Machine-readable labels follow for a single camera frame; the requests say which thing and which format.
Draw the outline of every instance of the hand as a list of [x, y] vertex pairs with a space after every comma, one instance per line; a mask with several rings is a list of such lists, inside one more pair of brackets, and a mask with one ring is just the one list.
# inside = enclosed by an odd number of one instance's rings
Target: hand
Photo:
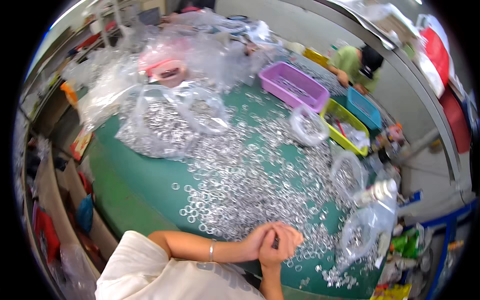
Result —
[[338, 82], [343, 86], [343, 87], [348, 87], [348, 75], [342, 70], [338, 71], [338, 74], [336, 76]]
[[353, 88], [356, 89], [362, 95], [368, 94], [367, 89], [364, 88], [363, 85], [361, 85], [361, 84], [354, 84]]
[[162, 16], [162, 20], [161, 20], [161, 23], [171, 23], [172, 22], [172, 19], [177, 15], [176, 12], [172, 12], [170, 15], [168, 16]]
[[240, 245], [246, 254], [247, 261], [258, 259], [258, 252], [260, 246], [264, 241], [267, 232], [273, 228], [273, 223], [265, 223], [255, 228], [245, 240], [240, 242]]
[[[275, 236], [278, 236], [279, 240], [278, 249], [272, 248]], [[280, 271], [282, 261], [293, 256], [301, 243], [303, 243], [303, 236], [293, 227], [274, 223], [267, 232], [258, 255], [262, 272]]]

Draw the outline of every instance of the person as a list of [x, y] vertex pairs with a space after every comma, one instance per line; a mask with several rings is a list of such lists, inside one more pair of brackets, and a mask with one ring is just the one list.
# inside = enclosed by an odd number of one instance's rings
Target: person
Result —
[[172, 18], [175, 18], [179, 13], [194, 12], [205, 7], [214, 10], [215, 1], [216, 0], [180, 0], [177, 9], [168, 16], [163, 16], [162, 22], [172, 22]]
[[[95, 296], [108, 299], [282, 300], [281, 263], [303, 236], [282, 222], [265, 223], [239, 242], [222, 242], [180, 231], [148, 237], [127, 231], [97, 281]], [[235, 265], [258, 259], [259, 289]]]
[[362, 95], [373, 93], [380, 73], [384, 58], [370, 46], [361, 49], [353, 46], [340, 48], [328, 61], [327, 69], [336, 75], [338, 82], [348, 87], [349, 82], [353, 88]]

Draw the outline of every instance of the white t-shirt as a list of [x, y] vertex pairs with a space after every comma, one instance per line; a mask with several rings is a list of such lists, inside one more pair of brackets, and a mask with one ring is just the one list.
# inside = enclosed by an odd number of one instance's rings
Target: white t-shirt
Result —
[[225, 264], [168, 260], [136, 231], [123, 234], [97, 281], [97, 299], [262, 300], [262, 294]]

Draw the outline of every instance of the bangle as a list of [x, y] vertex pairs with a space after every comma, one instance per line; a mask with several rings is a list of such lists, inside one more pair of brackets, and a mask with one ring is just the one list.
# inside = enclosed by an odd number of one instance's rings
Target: bangle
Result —
[[216, 240], [212, 239], [212, 244], [210, 245], [210, 261], [213, 261], [213, 245], [215, 244]]

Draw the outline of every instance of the green table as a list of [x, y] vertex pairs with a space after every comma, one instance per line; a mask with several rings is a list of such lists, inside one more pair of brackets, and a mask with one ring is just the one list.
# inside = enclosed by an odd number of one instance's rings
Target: green table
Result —
[[[271, 100], [264, 100], [265, 106], [256, 102], [249, 102], [245, 96], [246, 92], [264, 97], [260, 93], [260, 83], [257, 80], [253, 87], [244, 85], [239, 94], [230, 93], [224, 97], [226, 106], [237, 106], [242, 104], [249, 106], [249, 113], [254, 112], [260, 117], [266, 117], [270, 109], [280, 110], [275, 103], [280, 100], [273, 95], [268, 95]], [[256, 121], [247, 117], [249, 125], [255, 125]], [[199, 222], [189, 223], [185, 216], [179, 215], [179, 210], [188, 204], [188, 193], [183, 186], [189, 184], [196, 186], [198, 181], [194, 180], [192, 173], [187, 172], [187, 165], [178, 161], [167, 159], [153, 159], [135, 153], [115, 139], [119, 129], [117, 117], [111, 117], [95, 134], [90, 149], [91, 168], [95, 175], [94, 189], [97, 194], [97, 207], [105, 217], [106, 221], [113, 228], [113, 231], [120, 236], [124, 231], [133, 229], [143, 234], [149, 234], [153, 230], [179, 228], [182, 231], [191, 232], [204, 237], [211, 236], [198, 229]], [[282, 145], [283, 157], [287, 161], [295, 162], [299, 154], [292, 145]], [[265, 171], [271, 171], [271, 165], [265, 166]], [[179, 190], [173, 190], [172, 183], [180, 184]], [[324, 224], [329, 232], [338, 231], [339, 211], [335, 209], [333, 202], [325, 204], [329, 214]], [[328, 288], [321, 273], [315, 271], [315, 266], [320, 264], [322, 268], [330, 269], [335, 261], [334, 254], [328, 252], [322, 260], [303, 260], [302, 271], [296, 272], [294, 268], [282, 267], [282, 284], [298, 289], [302, 279], [310, 278], [309, 284], [302, 287], [302, 295], [292, 296], [314, 297], [314, 294], [321, 294], [334, 297], [368, 299], [370, 298], [380, 276], [380, 270], [369, 274], [359, 275], [360, 266], [355, 271], [348, 270], [354, 275], [358, 286], [348, 290], [346, 286], [341, 288]], [[259, 274], [258, 262], [244, 264], [243, 267], [250, 272]]]

